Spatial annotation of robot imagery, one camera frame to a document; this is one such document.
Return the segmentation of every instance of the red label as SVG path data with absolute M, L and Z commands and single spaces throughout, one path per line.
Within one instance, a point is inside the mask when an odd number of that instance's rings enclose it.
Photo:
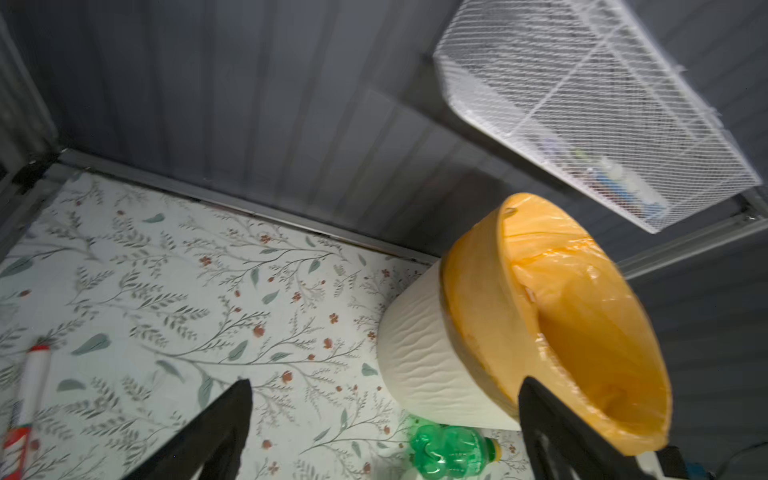
M 2 452 L 2 480 L 22 480 L 24 477 L 24 464 L 27 458 L 29 434 L 32 431 L 30 425 L 13 429 L 5 436 L 5 444 Z

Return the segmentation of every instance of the marker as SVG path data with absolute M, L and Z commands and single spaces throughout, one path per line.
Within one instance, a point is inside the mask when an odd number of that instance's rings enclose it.
M 22 480 L 29 450 L 32 422 L 40 406 L 45 380 L 51 367 L 51 347 L 35 345 L 29 349 L 24 362 L 22 380 L 13 404 L 11 421 L 2 452 L 2 480 Z

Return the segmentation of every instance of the trash can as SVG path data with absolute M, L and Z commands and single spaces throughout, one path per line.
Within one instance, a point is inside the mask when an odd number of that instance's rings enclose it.
M 520 429 L 533 376 L 625 455 L 667 443 L 670 382 L 642 305 L 586 230 L 532 194 L 390 305 L 378 356 L 394 398 L 434 422 Z

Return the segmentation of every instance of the floral pattern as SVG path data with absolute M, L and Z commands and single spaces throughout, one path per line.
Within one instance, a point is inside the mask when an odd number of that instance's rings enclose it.
M 241 478 L 398 478 L 406 414 L 376 363 L 425 266 L 93 174 L 0 264 L 0 415 L 25 350 L 54 361 L 25 478 L 120 478 L 239 378 Z M 531 478 L 519 432 L 484 480 Z

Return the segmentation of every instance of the wire basket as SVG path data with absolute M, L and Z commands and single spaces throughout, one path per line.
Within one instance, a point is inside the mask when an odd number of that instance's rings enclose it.
M 620 0 L 465 0 L 435 60 L 460 117 L 651 233 L 761 183 Z

